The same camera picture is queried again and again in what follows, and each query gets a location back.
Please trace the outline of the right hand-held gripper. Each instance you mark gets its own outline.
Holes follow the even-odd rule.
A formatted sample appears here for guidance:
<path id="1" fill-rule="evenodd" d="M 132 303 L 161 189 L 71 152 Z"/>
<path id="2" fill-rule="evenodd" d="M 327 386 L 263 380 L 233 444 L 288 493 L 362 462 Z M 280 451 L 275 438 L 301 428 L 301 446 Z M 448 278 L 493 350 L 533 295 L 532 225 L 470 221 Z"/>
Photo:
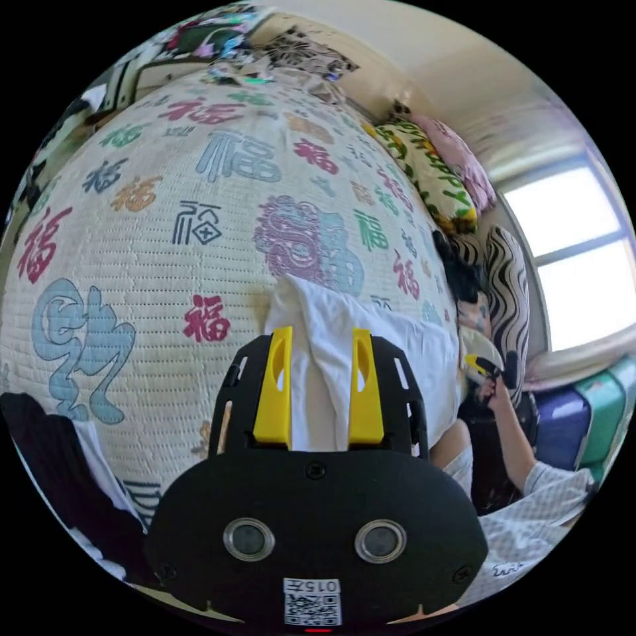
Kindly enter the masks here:
<path id="1" fill-rule="evenodd" d="M 476 354 L 467 354 L 464 357 L 464 364 L 466 375 L 470 379 L 481 379 L 480 385 L 487 379 L 496 379 L 501 376 L 509 391 L 517 389 L 518 355 L 514 351 L 509 351 L 501 363 L 495 363 Z"/>

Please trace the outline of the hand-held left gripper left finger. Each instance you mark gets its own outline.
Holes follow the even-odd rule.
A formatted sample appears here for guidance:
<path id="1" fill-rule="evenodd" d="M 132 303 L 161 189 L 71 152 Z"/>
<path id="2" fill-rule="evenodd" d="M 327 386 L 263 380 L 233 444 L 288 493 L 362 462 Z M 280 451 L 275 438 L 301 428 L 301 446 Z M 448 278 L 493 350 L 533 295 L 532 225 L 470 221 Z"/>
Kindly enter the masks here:
<path id="1" fill-rule="evenodd" d="M 252 434 L 259 445 L 292 448 L 291 361 L 293 327 L 269 338 Z"/>

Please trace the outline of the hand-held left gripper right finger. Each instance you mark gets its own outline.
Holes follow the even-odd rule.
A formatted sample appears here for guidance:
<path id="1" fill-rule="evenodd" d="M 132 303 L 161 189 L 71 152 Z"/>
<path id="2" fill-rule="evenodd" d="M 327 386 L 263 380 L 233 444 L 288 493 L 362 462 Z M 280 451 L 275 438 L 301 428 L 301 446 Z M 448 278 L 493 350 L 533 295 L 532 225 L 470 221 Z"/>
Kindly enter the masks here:
<path id="1" fill-rule="evenodd" d="M 348 413 L 348 447 L 378 446 L 384 424 L 370 331 L 352 330 L 352 368 Z"/>

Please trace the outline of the person's right hand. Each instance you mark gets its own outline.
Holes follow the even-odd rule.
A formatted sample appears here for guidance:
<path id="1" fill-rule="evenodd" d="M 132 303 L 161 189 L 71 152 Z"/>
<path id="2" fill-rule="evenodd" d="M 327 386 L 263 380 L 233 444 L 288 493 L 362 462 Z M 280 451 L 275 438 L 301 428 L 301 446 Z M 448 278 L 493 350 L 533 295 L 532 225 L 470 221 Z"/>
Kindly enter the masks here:
<path id="1" fill-rule="evenodd" d="M 510 406 L 508 390 L 501 376 L 485 380 L 480 386 L 477 396 L 478 400 L 495 415 Z"/>

